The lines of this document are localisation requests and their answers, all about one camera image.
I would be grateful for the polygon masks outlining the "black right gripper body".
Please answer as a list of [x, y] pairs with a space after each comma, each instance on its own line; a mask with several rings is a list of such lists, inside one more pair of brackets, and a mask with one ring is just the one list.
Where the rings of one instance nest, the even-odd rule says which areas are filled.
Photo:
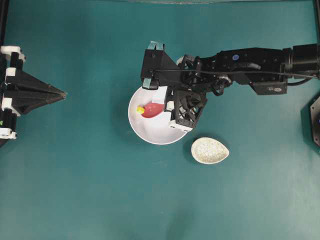
[[188, 79], [194, 77], [192, 69], [195, 59], [194, 56], [186, 54], [176, 63], [164, 50], [147, 49], [140, 73], [141, 86], [143, 78], [155, 78], [159, 81], [159, 87], [199, 93], [200, 90]]

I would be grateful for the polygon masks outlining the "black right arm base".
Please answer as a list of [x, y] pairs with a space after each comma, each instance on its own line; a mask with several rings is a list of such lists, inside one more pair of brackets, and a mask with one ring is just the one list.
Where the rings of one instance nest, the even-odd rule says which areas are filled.
[[300, 111], [301, 129], [305, 144], [320, 151], [320, 93], [315, 94]]

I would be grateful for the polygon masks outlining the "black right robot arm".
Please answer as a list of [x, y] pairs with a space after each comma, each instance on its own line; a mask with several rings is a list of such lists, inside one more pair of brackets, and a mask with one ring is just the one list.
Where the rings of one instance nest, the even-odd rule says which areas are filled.
[[146, 90], [168, 87], [221, 96], [236, 82], [249, 85], [257, 95], [282, 95], [288, 87], [320, 78], [320, 46], [253, 47], [220, 51], [210, 57], [186, 54], [174, 62], [163, 45], [152, 42], [144, 52], [140, 78]]

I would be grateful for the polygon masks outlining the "teal-taped right gripper finger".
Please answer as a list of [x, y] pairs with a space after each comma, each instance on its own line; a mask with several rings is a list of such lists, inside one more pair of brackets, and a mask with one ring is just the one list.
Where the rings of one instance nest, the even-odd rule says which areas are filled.
[[165, 44], [162, 42], [151, 41], [148, 45], [149, 50], [164, 51]]
[[155, 78], [143, 78], [142, 88], [145, 90], [157, 90], [159, 88], [159, 81]]

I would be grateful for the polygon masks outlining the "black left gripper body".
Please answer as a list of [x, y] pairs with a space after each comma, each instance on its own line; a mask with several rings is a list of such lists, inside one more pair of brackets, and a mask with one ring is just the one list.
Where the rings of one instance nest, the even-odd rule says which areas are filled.
[[62, 90], [23, 71], [26, 56], [19, 46], [0, 47], [0, 145], [17, 138], [17, 118], [64, 100]]

